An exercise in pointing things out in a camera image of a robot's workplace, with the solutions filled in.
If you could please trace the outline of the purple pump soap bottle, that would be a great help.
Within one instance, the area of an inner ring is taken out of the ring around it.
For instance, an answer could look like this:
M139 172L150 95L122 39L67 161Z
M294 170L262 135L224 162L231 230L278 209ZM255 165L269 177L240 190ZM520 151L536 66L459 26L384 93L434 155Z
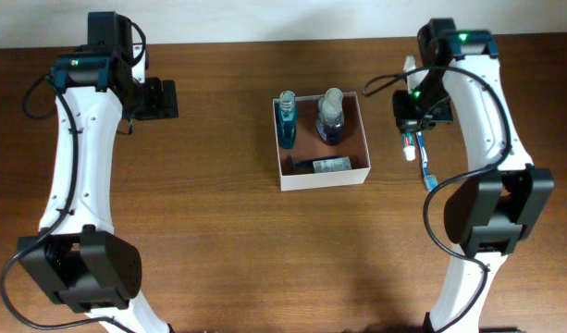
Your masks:
M330 88L318 101L316 130L327 145L337 145L341 141L344 126L342 100L342 91Z

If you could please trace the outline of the green toothpaste tube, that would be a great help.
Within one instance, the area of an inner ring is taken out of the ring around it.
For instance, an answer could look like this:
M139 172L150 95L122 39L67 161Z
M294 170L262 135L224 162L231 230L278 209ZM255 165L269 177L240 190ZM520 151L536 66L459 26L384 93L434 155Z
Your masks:
M416 149L414 146L413 135L410 132L404 132L401 135L402 151L407 161L413 161L416 158Z

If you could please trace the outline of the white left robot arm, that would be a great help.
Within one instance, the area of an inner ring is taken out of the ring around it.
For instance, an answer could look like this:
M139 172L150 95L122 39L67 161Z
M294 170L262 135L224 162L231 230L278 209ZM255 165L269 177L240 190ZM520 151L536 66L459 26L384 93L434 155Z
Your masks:
M145 36L129 18L92 12L87 33L43 78L58 118L54 176L38 232L18 240L15 261L83 325L168 332L142 293L139 251L114 232L110 180L120 121L177 117L176 86L146 76Z

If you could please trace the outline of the green soap box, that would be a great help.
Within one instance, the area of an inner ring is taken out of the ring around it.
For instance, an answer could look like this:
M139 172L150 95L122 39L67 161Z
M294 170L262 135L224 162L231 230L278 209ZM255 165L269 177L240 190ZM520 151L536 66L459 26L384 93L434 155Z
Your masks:
M339 171L352 170L351 160L349 157L332 157L313 161L315 173L329 173Z

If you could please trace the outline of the blue white toothbrush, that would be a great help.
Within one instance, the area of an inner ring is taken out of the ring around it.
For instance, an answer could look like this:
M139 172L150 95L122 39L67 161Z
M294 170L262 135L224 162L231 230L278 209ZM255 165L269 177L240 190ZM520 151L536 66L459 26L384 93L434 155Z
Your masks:
M421 168L423 175L423 183L428 191L432 191L438 185L438 180L435 175L429 172L428 168L428 155L425 148L425 140L421 131L415 133L416 140L419 147L419 153L421 157Z

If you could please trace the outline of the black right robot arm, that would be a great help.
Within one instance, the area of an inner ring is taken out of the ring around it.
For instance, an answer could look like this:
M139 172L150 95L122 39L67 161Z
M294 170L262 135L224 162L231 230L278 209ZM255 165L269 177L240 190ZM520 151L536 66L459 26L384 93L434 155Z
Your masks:
M432 18L417 42L423 65L408 57L400 75L408 87L392 96L397 128L410 137L457 119L468 161L466 173L432 189L460 185L445 203L450 264L423 329L476 332L494 276L531 233L554 179L549 169L535 167L513 126L492 34Z

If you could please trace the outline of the blue Listerine mouthwash bottle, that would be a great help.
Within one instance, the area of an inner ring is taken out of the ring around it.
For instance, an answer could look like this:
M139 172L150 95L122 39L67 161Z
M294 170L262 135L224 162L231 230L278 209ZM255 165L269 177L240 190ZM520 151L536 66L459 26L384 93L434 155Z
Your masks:
M284 91L279 96L277 109L277 138L284 149L292 149L296 139L298 109L292 91Z

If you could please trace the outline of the blue disposable razor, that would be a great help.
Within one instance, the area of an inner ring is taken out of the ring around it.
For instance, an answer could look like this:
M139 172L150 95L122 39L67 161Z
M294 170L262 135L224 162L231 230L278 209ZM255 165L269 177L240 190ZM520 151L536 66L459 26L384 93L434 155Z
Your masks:
M284 175L314 174L314 162L320 162L334 158L339 158L339 156L330 155L325 157L300 160L294 159L291 155L288 155L283 162L282 173Z

